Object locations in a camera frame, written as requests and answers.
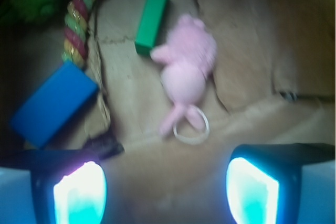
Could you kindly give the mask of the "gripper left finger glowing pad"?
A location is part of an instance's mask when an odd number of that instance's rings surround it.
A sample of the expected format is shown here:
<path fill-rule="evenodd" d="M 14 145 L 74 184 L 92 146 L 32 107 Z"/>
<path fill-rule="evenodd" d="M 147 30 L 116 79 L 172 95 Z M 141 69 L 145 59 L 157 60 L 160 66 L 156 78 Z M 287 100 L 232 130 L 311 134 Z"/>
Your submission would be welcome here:
<path fill-rule="evenodd" d="M 20 159 L 30 172 L 37 223 L 100 223 L 107 180 L 88 150 L 28 150 Z"/>

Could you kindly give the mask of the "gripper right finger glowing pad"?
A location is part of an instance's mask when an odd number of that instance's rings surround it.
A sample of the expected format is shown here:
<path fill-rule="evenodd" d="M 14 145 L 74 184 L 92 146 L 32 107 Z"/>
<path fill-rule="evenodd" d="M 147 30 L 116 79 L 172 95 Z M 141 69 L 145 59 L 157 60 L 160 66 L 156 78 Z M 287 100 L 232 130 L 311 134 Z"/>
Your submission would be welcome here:
<path fill-rule="evenodd" d="M 335 146 L 239 145 L 226 195 L 237 223 L 335 223 Z"/>

